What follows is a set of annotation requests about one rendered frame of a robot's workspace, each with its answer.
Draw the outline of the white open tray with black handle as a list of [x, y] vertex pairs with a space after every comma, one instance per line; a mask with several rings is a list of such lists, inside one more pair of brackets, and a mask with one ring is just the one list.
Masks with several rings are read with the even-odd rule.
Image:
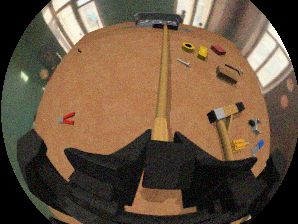
[[251, 125], [251, 132], [254, 132], [255, 135], [259, 135], [259, 133], [261, 133], [261, 132], [258, 132], [258, 129], [257, 129], [258, 123], [262, 123], [262, 121], [258, 120], [258, 117], [253, 117], [253, 119], [249, 120], [249, 124]]

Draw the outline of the yellow spirit level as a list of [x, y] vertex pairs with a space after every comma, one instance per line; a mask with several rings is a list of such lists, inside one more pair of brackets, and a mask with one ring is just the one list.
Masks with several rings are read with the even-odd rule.
[[208, 52], [206, 52], [206, 51], [208, 51], [208, 49], [206, 49], [206, 47], [202, 47], [202, 45], [200, 45], [200, 48], [198, 48], [198, 49], [200, 49], [200, 51], [198, 51], [198, 53], [197, 53], [197, 59], [200, 59], [200, 60], [204, 60], [205, 61], [205, 59], [206, 59], [206, 53], [208, 53]]

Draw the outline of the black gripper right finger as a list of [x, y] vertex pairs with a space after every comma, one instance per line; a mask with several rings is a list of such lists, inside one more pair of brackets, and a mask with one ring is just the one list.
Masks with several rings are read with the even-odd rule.
[[[184, 133], [174, 132], [174, 143], [193, 144], [192, 140], [184, 136]], [[192, 185], [188, 189], [181, 189], [182, 206], [184, 208], [193, 208], [196, 202], [200, 202], [202, 198], [209, 196], [213, 190], [223, 184], [223, 181], [230, 180], [231, 177], [245, 173], [247, 169], [254, 167], [258, 157], [247, 157], [243, 160], [222, 161], [217, 157], [213, 157], [210, 153], [202, 151], [202, 148], [196, 145], [196, 160], [194, 160], [194, 171]]]

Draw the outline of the yellow ring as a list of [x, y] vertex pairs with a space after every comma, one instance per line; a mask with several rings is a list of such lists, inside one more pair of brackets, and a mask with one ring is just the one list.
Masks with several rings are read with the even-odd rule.
[[192, 53], [194, 51], [194, 45], [193, 44], [190, 44], [190, 43], [184, 43], [182, 44], [182, 51], [185, 51], [185, 52], [190, 52]]

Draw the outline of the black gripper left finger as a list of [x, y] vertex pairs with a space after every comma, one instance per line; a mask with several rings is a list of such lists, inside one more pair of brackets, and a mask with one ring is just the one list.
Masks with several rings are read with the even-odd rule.
[[125, 205], [132, 206], [144, 172], [146, 143], [150, 137], [152, 129], [148, 128], [136, 137], [136, 140], [130, 141], [126, 147], [110, 155], [82, 152], [80, 149], [69, 147], [64, 149], [65, 157], [77, 171], [102, 183], [113, 185], [124, 198], [122, 201]]

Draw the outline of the red-handled pliers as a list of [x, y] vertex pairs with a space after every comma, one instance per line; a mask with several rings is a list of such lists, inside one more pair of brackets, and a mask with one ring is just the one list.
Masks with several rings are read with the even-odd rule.
[[68, 115], [65, 115], [65, 117], [61, 117], [61, 119], [57, 120], [57, 123], [67, 123], [67, 124], [74, 124], [71, 120], [65, 120], [68, 119], [68, 117], [74, 116], [74, 112], [68, 113]]

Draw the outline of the red rectangular block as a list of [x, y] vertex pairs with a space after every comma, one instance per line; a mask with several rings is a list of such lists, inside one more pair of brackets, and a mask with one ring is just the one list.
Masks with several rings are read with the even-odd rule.
[[226, 53], [225, 49], [223, 49], [221, 47], [221, 45], [214, 45], [213, 44], [212, 47], [210, 47], [210, 48], [213, 49], [213, 52], [216, 52], [217, 53], [217, 56], [218, 55], [225, 55], [225, 53]]

